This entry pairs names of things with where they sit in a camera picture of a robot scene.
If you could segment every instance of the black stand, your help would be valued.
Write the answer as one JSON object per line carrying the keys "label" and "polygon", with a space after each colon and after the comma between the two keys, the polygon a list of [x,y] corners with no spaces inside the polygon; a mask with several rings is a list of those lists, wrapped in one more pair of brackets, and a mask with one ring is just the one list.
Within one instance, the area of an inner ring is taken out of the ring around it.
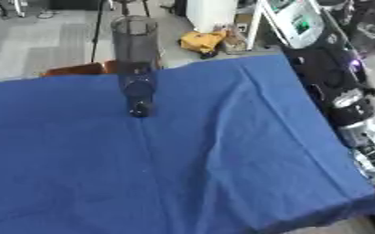
{"label": "black stand", "polygon": [[161,5],[160,7],[165,9],[169,14],[186,17],[187,2],[188,0],[175,0],[175,3],[172,5]]}
{"label": "black stand", "polygon": [[[129,0],[118,0],[118,2],[120,2],[121,5],[122,5],[122,14],[124,16],[129,16],[128,1]],[[93,40],[92,40],[93,47],[92,47],[92,54],[91,54],[91,63],[93,63],[95,61],[96,49],[98,47],[98,42],[99,42],[99,37],[100,37],[100,31],[101,31],[103,6],[105,5],[105,3],[106,3],[106,0],[100,0],[100,4],[98,6],[98,18],[97,18],[97,21],[96,21],[95,33],[94,33],[94,37],[93,37]],[[147,0],[142,0],[142,3],[144,4],[144,9],[145,9],[146,16],[150,17],[151,14],[149,12],[149,7],[147,5]]]}

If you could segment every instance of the purple light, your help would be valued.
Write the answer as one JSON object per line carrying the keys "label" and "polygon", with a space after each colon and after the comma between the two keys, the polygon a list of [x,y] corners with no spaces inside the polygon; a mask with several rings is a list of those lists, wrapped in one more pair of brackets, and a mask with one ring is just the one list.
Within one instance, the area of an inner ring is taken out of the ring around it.
{"label": "purple light", "polygon": [[351,65],[355,67],[361,66],[361,62],[358,59],[354,59],[351,61]]}

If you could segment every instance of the tripod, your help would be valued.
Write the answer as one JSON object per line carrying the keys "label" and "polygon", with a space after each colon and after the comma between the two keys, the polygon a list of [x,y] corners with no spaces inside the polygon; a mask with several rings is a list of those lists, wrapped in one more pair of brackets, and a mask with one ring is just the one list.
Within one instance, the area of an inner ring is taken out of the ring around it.
{"label": "tripod", "polygon": [[[98,6],[98,18],[96,21],[96,28],[94,32],[94,37],[92,40],[92,54],[91,54],[91,63],[95,61],[95,54],[96,54],[96,49],[98,47],[98,42],[99,42],[99,37],[100,37],[100,32],[101,32],[101,22],[102,22],[102,14],[103,14],[103,6],[106,3],[107,0],[100,0],[99,6]],[[128,8],[128,3],[130,3],[133,0],[117,0],[118,2],[121,3],[122,6],[122,15],[127,17],[129,16],[129,8]],[[147,5],[147,0],[142,0],[142,3],[144,5],[144,10],[146,13],[146,16],[150,17],[151,14],[149,12],[149,7]]]}

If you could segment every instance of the blue tablecloth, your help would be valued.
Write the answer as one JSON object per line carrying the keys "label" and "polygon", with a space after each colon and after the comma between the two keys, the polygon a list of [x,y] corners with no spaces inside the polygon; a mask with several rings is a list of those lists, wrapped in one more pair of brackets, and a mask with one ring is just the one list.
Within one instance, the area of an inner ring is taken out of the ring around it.
{"label": "blue tablecloth", "polygon": [[278,233],[365,213],[374,188],[285,58],[0,83],[0,234]]}

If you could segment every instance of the tripod leg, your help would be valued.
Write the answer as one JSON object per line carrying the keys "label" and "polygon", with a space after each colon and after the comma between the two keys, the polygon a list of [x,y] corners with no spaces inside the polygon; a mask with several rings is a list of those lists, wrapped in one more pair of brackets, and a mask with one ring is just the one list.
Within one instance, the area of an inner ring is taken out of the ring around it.
{"label": "tripod leg", "polygon": [[144,9],[145,9],[146,16],[150,17],[151,13],[149,12],[149,6],[147,5],[147,0],[142,0],[142,2],[144,3]]}
{"label": "tripod leg", "polygon": [[2,17],[8,17],[8,11],[5,9],[5,7],[1,3],[0,3],[0,10],[1,10]]}
{"label": "tripod leg", "polygon": [[122,15],[123,16],[129,16],[129,8],[128,8],[128,3],[126,2],[127,0],[122,0]]}
{"label": "tripod leg", "polygon": [[100,31],[101,31],[101,21],[102,21],[104,3],[105,3],[105,0],[100,0],[100,5],[98,8],[98,19],[96,21],[95,34],[92,40],[93,48],[92,48],[92,55],[91,55],[91,63],[95,61],[96,48],[98,47],[98,41],[99,41]]}

